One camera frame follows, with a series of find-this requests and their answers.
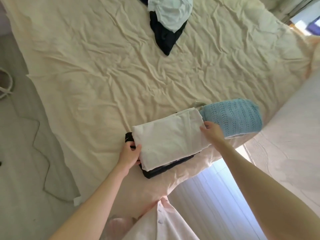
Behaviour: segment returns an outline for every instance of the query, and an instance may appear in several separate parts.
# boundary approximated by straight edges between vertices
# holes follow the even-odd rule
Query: light blue knit garment
[[[259,132],[262,119],[259,107],[248,99],[234,99],[203,106],[204,121],[219,124],[225,137]]]

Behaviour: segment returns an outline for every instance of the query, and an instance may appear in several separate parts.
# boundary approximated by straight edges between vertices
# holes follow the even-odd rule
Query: person's left hand
[[[141,152],[141,145],[139,144],[136,146],[136,149],[132,149],[130,146],[134,145],[134,141],[127,141],[119,155],[117,166],[124,170],[126,174],[128,174],[132,166],[140,164],[138,159]]]

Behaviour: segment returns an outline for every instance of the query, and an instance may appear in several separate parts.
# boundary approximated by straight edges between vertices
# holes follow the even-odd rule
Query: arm
[[[135,150],[127,142],[119,161],[94,194],[53,234],[49,240],[98,240],[108,219],[123,178],[137,164],[141,145]]]
[[[269,240],[320,239],[320,218],[304,202],[243,158],[224,139],[219,125],[205,125],[201,131],[222,155]]]

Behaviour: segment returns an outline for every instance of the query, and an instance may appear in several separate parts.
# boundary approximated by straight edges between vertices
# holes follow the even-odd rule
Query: folded white shirt
[[[199,127],[202,116],[195,108],[183,110],[163,119],[132,127],[136,145],[141,144],[142,169],[150,171],[208,147]]]

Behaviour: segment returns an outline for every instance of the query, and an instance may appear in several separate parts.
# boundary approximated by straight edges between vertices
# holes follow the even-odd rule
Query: hand
[[[117,166],[126,174],[128,174],[129,169],[132,168],[132,166],[140,164],[138,159],[141,152],[141,145],[138,145],[136,149],[132,149],[130,146],[134,145],[134,141],[127,141],[119,155]]]
[[[206,137],[206,139],[217,149],[217,147],[224,143],[226,140],[224,139],[224,135],[220,125],[215,124],[211,121],[205,121],[204,126],[200,126],[200,130]]]

